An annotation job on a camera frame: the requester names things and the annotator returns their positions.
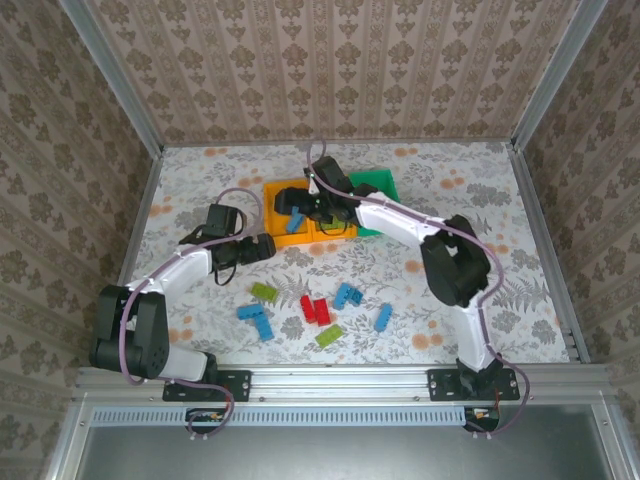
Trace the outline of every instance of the red block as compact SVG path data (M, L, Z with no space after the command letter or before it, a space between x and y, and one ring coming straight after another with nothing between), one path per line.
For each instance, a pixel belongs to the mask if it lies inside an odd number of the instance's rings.
M313 306L311 305L311 300L309 300L309 295L305 295L300 299L300 305L302 306L304 318L307 320L307 323L315 322L316 314L313 311Z
M319 327L325 327L331 324L331 317L329 317L327 301L324 298L314 300L313 308L316 310L316 320L318 320Z

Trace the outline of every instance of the white floral mat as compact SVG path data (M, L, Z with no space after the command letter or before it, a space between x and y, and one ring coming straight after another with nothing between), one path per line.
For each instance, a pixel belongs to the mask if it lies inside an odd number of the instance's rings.
M165 150L134 278L167 259L178 240L204 222L223 189L248 187L262 198L263 183L301 177L304 148ZM503 143L331 144L328 153L345 172L391 169L407 206L443 218L466 216L506 270L506 286L488 302L486 315L497 350L522 363L568 361ZM248 195L232 194L226 202L255 219ZM254 282L280 291L275 305L265 305L275 334L266 343L236 318L238 306L255 302ZM305 322L299 299L309 294L331 304L342 282L361 290L364 300L358 308L330 308L345 334L321 350L314 340L321 329ZM392 305L393 316L377 333L373 323L383 303ZM429 292L420 252L383 236L288 247L239 267L226 287L209 276L170 308L169 326L172 342L212 352L222 364L451 363L457 352L451 310Z

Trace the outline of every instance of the yellow tray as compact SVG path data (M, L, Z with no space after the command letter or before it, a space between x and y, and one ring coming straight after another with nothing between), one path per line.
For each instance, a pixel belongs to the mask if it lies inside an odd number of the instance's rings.
M276 195L287 187L309 188L306 178L296 178L282 182L272 182L264 184L264 228L273 237L276 248L289 245L300 245L303 243L324 242L327 240L339 240L343 238L354 238L358 235L358 229L351 225L341 235L326 235L317 228L316 222L305 218L300 229L296 233L287 233L287 224L291 218L289 215L280 215L274 209Z

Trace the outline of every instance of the blue block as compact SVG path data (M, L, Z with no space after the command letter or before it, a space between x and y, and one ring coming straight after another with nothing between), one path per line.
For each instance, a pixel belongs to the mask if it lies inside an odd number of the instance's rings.
M391 312L393 312L391 305L389 305L388 303L382 305L380 315L378 315L376 324L373 326L373 329L376 332L383 332L387 328L387 324L389 323L389 319L391 318Z
M336 293L336 298L333 301L333 308L336 310L342 310L344 308L345 303L351 296L351 292L353 291L353 287L348 283L343 283L340 285L338 289L338 293Z
M264 313L262 305L259 303L238 307L238 318L240 320L249 320L257 315Z
M352 305L359 307L362 302L362 292L357 288L352 288L348 300Z
M304 222L304 215L300 213L292 215L289 223L287 223L287 233L296 233L300 229L302 222Z
M260 335L260 340L266 342L273 338L273 330L271 330L269 319L264 313L256 316L254 322L256 324L256 329L258 330L258 335Z

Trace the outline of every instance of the green container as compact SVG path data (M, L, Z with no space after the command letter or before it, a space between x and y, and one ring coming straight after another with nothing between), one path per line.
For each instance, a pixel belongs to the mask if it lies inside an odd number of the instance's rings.
M391 175L391 170L389 169L374 170L373 172L354 172L349 174L349 179L354 187L357 187L361 183L368 183L372 187L376 187L391 200L395 200L396 202L400 201L398 192L396 192L396 185L393 183L393 175ZM371 235L380 235L380 232L358 227L359 237L369 237Z

